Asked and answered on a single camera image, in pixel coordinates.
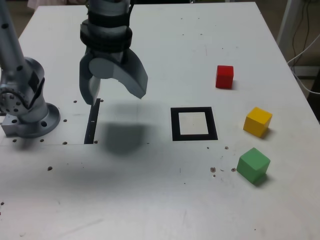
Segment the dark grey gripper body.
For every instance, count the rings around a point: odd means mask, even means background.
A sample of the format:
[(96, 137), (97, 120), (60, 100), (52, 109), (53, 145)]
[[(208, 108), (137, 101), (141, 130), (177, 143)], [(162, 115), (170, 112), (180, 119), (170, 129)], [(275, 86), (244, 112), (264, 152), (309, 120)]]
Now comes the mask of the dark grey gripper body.
[(87, 47), (84, 54), (84, 64), (88, 65), (92, 60), (97, 58), (109, 60), (119, 65), (128, 65), (131, 60), (131, 50), (125, 49), (120, 52), (106, 52)]

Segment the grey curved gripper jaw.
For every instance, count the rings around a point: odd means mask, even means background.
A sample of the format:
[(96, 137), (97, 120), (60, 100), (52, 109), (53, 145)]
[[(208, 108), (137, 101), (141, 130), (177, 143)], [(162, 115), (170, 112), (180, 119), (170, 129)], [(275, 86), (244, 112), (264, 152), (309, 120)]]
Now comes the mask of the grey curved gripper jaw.
[(95, 105), (101, 85), (101, 79), (95, 77), (89, 69), (93, 59), (91, 53), (86, 53), (79, 63), (79, 89), (88, 105)]
[(92, 59), (88, 67), (93, 76), (99, 79), (115, 79), (139, 99), (147, 92), (148, 75), (142, 62), (131, 49), (124, 54), (123, 62), (106, 55)]

